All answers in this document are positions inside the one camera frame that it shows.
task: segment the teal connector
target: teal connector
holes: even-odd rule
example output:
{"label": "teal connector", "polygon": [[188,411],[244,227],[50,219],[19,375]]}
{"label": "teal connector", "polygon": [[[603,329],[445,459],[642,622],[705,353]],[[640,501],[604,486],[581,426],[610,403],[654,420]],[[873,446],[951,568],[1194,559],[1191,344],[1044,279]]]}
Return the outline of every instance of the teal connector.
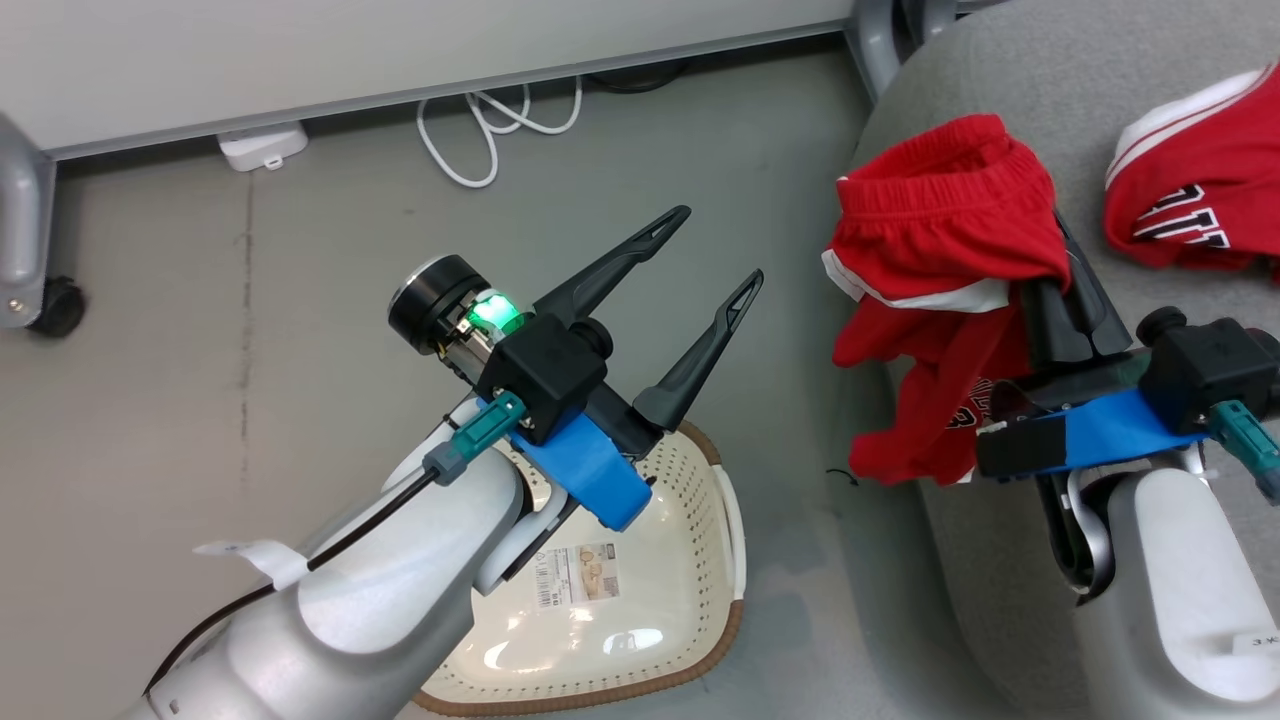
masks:
{"label": "teal connector", "polygon": [[453,433],[453,447],[470,462],[503,436],[516,429],[525,416],[525,402],[504,392],[480,409],[480,414]]}
{"label": "teal connector", "polygon": [[1208,432],[1253,475],[1271,505],[1280,505],[1280,446],[1238,400],[1219,402],[1210,411]]}

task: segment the blue tape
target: blue tape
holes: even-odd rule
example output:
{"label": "blue tape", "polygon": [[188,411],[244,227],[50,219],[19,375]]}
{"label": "blue tape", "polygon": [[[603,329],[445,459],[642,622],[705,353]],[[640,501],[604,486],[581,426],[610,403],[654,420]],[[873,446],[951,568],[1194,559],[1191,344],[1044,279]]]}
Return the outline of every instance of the blue tape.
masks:
{"label": "blue tape", "polygon": [[511,443],[611,530],[626,529],[653,497],[649,484],[585,414],[545,445],[532,445],[516,433],[511,433]]}
{"label": "blue tape", "polygon": [[1208,438],[1207,432],[1170,433],[1137,389],[1107,395],[1053,416],[1066,418],[1066,464],[1044,473],[1126,462]]}

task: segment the chair leg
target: chair leg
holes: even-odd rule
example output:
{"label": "chair leg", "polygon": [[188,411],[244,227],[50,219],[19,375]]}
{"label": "chair leg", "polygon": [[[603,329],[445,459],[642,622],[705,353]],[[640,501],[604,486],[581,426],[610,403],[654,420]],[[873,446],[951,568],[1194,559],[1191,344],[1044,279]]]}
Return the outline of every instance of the chair leg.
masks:
{"label": "chair leg", "polygon": [[55,170],[0,113],[0,328],[31,325],[44,306]]}
{"label": "chair leg", "polygon": [[858,0],[845,26],[845,41],[872,102],[877,102],[901,67],[893,42],[893,0]]}
{"label": "chair leg", "polygon": [[909,3],[904,6],[908,8],[908,17],[913,18],[909,22],[918,47],[956,22],[956,0],[904,0],[904,3]]}

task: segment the white plastic basket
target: white plastic basket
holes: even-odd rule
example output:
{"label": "white plastic basket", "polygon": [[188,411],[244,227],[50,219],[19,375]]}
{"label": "white plastic basket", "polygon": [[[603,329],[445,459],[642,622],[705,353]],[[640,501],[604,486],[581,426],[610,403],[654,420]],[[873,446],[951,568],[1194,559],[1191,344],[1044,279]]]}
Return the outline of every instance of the white plastic basket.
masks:
{"label": "white plastic basket", "polygon": [[[508,456],[541,507],[547,482]],[[654,496],[625,533],[579,510],[541,557],[492,596],[474,594],[475,628],[422,685],[420,706],[454,716],[589,707],[687,683],[724,657],[742,620],[746,556],[719,455],[685,423],[637,470],[657,477]],[[582,587],[566,602],[573,573]],[[595,600],[582,598],[586,585]]]}

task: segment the gray chair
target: gray chair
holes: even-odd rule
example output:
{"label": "gray chair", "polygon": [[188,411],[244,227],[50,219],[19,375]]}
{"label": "gray chair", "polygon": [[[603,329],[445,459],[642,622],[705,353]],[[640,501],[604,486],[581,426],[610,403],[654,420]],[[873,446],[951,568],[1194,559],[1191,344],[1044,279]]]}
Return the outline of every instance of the gray chair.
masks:
{"label": "gray chair", "polygon": [[[1231,315],[1280,332],[1280,290],[1267,278],[1151,270],[1102,236],[1103,173],[1121,128],[1277,53],[1274,0],[1016,0],[946,28],[902,65],[854,164],[952,118],[997,113],[1048,168],[1059,209],[1130,329],[1176,304],[1193,323]],[[1213,489],[1280,615],[1280,514],[1216,446],[1208,460],[1222,471]],[[983,671],[1030,717],[1089,717],[1074,596],[1050,555],[1034,488],[923,489],[955,614]]]}

